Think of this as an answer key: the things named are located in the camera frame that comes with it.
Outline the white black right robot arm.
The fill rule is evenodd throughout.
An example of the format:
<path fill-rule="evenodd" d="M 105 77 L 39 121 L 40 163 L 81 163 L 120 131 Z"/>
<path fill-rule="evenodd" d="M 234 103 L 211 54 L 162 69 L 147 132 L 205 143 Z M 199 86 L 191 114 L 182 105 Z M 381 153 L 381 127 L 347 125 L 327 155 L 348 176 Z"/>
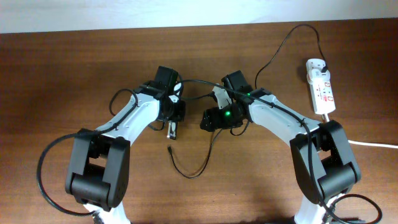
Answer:
<path fill-rule="evenodd" d="M 291 148 L 295 176 L 304 197 L 291 223 L 335 223 L 322 203 L 334 201 L 361 179 L 342 125 L 308 119 L 283 105 L 271 92 L 253 89 L 241 71 L 222 78 L 213 91 L 217 107 L 204 111 L 201 129 L 213 132 L 243 125 L 246 119 L 275 134 Z"/>

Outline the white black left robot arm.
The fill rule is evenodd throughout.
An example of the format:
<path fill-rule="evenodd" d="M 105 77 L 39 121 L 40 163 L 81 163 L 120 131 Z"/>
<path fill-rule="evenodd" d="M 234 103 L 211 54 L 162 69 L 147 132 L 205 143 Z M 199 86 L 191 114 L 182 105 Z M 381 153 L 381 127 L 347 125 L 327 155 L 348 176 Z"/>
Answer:
<path fill-rule="evenodd" d="M 128 104 L 94 131 L 81 129 L 74 138 L 65 181 L 66 193 L 90 211 L 95 223 L 129 223 L 124 207 L 129 182 L 130 147 L 154 121 L 168 124 L 176 139 L 185 116 L 179 74 L 160 66 L 155 78 L 132 92 Z"/>

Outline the black Galaxy flip phone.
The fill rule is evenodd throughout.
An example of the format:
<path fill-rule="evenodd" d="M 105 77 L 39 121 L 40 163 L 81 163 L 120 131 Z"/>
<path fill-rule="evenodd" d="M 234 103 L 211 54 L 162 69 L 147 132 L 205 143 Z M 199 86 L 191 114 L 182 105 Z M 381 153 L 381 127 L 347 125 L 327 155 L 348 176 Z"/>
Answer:
<path fill-rule="evenodd" d="M 174 121 L 169 121 L 168 131 L 167 131 L 167 138 L 171 140 L 176 140 L 177 138 L 177 128 L 178 123 Z"/>

